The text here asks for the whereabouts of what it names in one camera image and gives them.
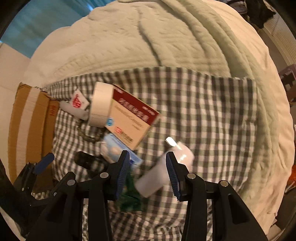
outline white cylinder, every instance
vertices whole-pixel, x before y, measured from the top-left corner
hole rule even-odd
[[[113,85],[96,82],[89,113],[90,126],[105,126],[113,100],[113,91]]]
[[[194,155],[187,146],[178,142],[177,145],[169,151],[174,152],[178,163],[184,164],[188,169],[191,168]],[[136,181],[135,188],[143,197],[150,197],[164,185],[170,183],[165,163],[166,154],[167,152],[160,157],[158,163],[153,168]]]

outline checkered cloth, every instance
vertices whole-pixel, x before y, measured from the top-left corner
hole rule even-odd
[[[144,162],[135,170],[135,178],[156,164],[165,150],[165,138],[171,136],[194,153],[189,171],[215,183],[227,180],[236,191],[242,190],[257,131],[255,81],[208,76],[185,68],[151,67],[67,78],[44,90],[58,100],[69,101],[79,88],[91,102],[96,81],[119,85],[162,115],[139,145],[137,155]],[[81,129],[89,136],[99,131],[86,123]],[[74,163],[77,151],[99,155],[100,144],[84,141],[73,116],[59,110],[53,141],[55,179],[61,180],[70,171],[78,182],[89,178],[87,171]],[[145,211],[125,213],[109,202],[114,240],[181,240],[186,202],[177,201],[170,185],[145,199],[144,206]],[[210,210],[209,202],[207,240],[212,239]],[[87,206],[83,212],[83,239],[88,240]]]

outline silver screw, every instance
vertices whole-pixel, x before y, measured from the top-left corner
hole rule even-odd
[[[68,186],[72,186],[74,184],[75,184],[75,180],[74,179],[70,179],[70,180],[67,181],[67,185]]]
[[[222,187],[227,187],[228,186],[228,182],[223,180],[223,181],[220,182],[220,185]]]
[[[188,173],[187,177],[190,179],[194,179],[194,178],[196,178],[196,175],[194,173]]]
[[[100,174],[100,177],[101,178],[107,178],[109,176],[109,174],[107,173],[107,172],[102,172],[101,174]]]

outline blue curtain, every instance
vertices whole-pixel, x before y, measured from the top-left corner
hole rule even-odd
[[[113,0],[31,0],[13,19],[1,41],[31,57],[52,31],[70,26]]]

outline white tape roll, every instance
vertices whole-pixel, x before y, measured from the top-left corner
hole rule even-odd
[[[113,85],[96,82],[91,100],[89,125],[104,127],[109,117],[109,111],[113,99]]]

